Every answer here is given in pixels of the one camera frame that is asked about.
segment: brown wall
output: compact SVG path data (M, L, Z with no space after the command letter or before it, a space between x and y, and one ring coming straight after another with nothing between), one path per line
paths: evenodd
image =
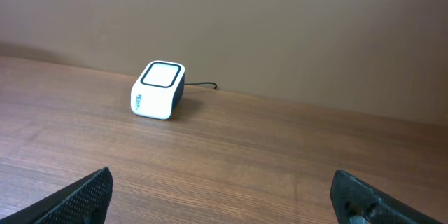
M0 0L0 53L448 125L448 0Z

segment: white device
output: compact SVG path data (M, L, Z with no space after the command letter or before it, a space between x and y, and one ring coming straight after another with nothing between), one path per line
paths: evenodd
M149 63L132 87L132 112L149 118L168 119L182 98L184 83L183 65L161 60Z

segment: power cord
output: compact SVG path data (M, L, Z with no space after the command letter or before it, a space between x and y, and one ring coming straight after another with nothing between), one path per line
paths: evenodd
M185 83L185 85L215 85L213 89L218 89L218 84L212 82L203 82L203 83Z

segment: electronic device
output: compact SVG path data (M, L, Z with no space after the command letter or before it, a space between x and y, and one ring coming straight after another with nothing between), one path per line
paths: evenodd
M131 91L131 109L136 115L168 119L182 98L185 67L157 60L146 66Z

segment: wood grain surface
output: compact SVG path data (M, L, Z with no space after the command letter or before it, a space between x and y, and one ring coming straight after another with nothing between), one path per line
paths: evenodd
M336 223L337 169L448 222L446 128L203 87L154 120L136 79L0 57L0 218L109 166L107 223Z

